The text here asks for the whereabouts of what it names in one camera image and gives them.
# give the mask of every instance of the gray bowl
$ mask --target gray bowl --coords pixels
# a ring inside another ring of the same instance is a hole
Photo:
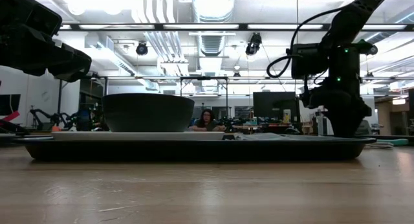
[[[183,132],[194,109],[189,98],[146,93],[106,95],[102,105],[113,132]]]

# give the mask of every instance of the person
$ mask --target person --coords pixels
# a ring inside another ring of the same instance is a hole
[[[193,131],[224,131],[224,126],[217,125],[214,121],[214,113],[210,109],[205,109],[201,113],[201,117],[194,126],[190,127]]]

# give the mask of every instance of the wooden table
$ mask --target wooden table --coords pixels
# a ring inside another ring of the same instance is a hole
[[[257,164],[43,163],[2,148],[0,222],[414,223],[414,148]]]

